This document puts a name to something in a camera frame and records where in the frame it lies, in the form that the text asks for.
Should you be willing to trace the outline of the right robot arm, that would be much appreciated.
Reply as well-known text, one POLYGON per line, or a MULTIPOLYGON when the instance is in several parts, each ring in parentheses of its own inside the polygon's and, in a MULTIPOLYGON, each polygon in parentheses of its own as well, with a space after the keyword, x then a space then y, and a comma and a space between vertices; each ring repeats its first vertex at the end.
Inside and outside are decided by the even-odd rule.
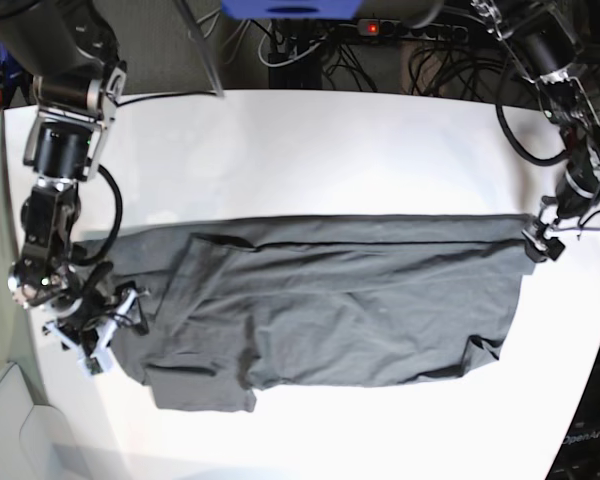
POLYGON ((23 157, 36 180, 21 208, 24 242, 8 287, 25 309, 53 315, 45 331, 94 359, 120 326, 141 329, 132 315, 133 284, 111 293, 101 285, 113 265, 121 191, 100 156, 126 83, 116 35, 91 1, 0 1, 0 41, 32 75, 37 113, 23 157), (101 175, 114 196, 111 230, 93 255, 71 241, 81 213, 79 186, 101 175))

